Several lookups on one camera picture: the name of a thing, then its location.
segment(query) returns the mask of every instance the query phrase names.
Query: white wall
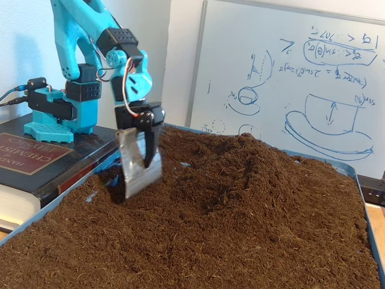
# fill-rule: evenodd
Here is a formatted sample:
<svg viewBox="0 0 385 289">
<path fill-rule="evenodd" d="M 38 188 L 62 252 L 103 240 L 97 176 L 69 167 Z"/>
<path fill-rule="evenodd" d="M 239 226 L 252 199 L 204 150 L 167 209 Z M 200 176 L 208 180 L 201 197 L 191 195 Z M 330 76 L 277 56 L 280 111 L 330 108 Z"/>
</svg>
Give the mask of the white wall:
<svg viewBox="0 0 385 289">
<path fill-rule="evenodd" d="M 341 14 L 385 19 L 385 1 L 367 0 L 272 0 L 271 4 L 311 8 Z M 186 125 L 193 88 L 202 0 L 172 0 L 166 73 L 163 86 L 163 106 L 166 121 Z"/>
<path fill-rule="evenodd" d="M 30 78 L 43 76 L 56 89 L 64 88 L 54 40 L 51 3 L 44 1 L 1 1 L 0 9 L 0 95 Z M 171 0 L 104 0 L 122 27 L 132 30 L 140 49 L 149 55 L 153 90 L 148 100 L 161 99 L 168 42 Z M 13 93 L 8 100 L 18 96 Z M 98 125 L 115 128 L 114 103 L 109 84 L 99 101 Z M 31 112 L 26 104 L 0 108 L 0 123 Z"/>
</svg>

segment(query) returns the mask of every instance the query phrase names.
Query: black cable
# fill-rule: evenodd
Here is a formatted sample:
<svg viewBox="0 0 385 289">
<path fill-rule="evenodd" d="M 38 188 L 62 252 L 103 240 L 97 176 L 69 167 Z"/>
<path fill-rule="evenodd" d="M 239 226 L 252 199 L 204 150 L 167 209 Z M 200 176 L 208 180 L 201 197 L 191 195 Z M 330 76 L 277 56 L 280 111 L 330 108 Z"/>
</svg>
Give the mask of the black cable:
<svg viewBox="0 0 385 289">
<path fill-rule="evenodd" d="M 6 93 L 4 93 L 1 97 L 0 97 L 0 102 L 6 98 L 10 93 L 12 92 L 22 92 L 23 90 L 26 90 L 27 89 L 27 85 L 19 85 L 19 86 L 16 86 L 14 87 L 13 89 L 9 89 L 9 91 L 7 91 Z"/>
<path fill-rule="evenodd" d="M 3 94 L 3 96 L 0 97 L 0 101 L 2 101 L 4 98 L 6 98 L 10 93 L 15 92 L 16 89 L 9 89 L 6 93 Z"/>
<path fill-rule="evenodd" d="M 11 101 L 8 101 L 8 102 L 5 102 L 3 104 L 0 104 L 0 107 L 4 107 L 6 105 L 14 105 L 14 104 L 21 104 L 25 101 L 28 100 L 28 97 L 27 96 L 22 96 L 20 98 L 15 98 L 15 99 L 12 99 Z"/>
</svg>

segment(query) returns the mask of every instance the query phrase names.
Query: wooden surface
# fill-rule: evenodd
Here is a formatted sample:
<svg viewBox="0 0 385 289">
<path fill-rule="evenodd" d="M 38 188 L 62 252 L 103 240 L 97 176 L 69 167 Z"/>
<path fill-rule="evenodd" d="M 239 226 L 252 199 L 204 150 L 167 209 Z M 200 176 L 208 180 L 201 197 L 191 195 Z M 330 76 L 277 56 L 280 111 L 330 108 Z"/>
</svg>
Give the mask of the wooden surface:
<svg viewBox="0 0 385 289">
<path fill-rule="evenodd" d="M 8 234 L 0 232 L 0 241 L 4 239 Z"/>
<path fill-rule="evenodd" d="M 369 218 L 372 223 L 381 259 L 385 263 L 385 208 L 366 204 L 366 209 L 368 210 Z M 0 241 L 6 236 L 6 233 L 0 232 Z"/>
</svg>

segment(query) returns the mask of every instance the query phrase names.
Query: soil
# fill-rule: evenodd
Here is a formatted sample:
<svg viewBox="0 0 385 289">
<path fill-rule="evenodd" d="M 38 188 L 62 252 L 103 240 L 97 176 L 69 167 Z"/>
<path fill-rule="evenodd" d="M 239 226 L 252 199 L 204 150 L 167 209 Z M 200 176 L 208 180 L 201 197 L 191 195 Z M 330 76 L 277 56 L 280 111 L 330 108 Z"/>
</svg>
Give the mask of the soil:
<svg viewBox="0 0 385 289">
<path fill-rule="evenodd" d="M 132 199 L 113 167 L 8 241 L 0 286 L 380 288 L 359 189 L 331 165 L 250 134 L 167 128 L 161 150 Z"/>
</svg>

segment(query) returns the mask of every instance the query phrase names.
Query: whiteboard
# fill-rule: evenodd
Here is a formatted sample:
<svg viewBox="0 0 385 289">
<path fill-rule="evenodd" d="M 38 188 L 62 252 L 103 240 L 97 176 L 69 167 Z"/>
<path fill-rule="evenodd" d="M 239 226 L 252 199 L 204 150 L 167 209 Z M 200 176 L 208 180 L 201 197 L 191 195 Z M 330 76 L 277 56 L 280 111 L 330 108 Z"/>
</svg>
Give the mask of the whiteboard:
<svg viewBox="0 0 385 289">
<path fill-rule="evenodd" d="M 190 128 L 382 178 L 385 26 L 360 20 L 206 1 Z"/>
</svg>

